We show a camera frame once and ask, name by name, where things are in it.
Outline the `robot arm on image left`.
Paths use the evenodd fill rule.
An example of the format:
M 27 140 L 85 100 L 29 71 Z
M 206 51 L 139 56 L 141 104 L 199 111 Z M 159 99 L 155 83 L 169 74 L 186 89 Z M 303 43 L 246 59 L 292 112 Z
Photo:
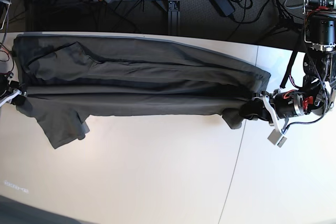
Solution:
M 9 28 L 9 9 L 12 5 L 13 0 L 1 0 L 1 30 L 4 31 L 3 37 L 1 39 L 1 53 L 5 53 L 7 60 L 10 60 L 12 57 L 9 53 L 9 50 L 5 47 L 5 41 L 8 34 Z M 15 81 L 10 81 L 13 77 L 15 63 L 12 59 L 12 69 L 1 72 L 1 107 L 6 103 L 12 103 L 14 99 L 18 96 L 23 96 L 24 92 L 21 91 L 18 87 L 18 83 Z

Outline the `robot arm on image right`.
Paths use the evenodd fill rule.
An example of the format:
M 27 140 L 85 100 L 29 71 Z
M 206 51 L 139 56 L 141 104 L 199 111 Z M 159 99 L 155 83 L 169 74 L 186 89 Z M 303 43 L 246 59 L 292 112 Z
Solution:
M 335 105 L 335 0 L 303 0 L 303 24 L 280 88 L 262 91 L 240 110 L 285 134 L 290 118 L 314 113 L 323 118 Z

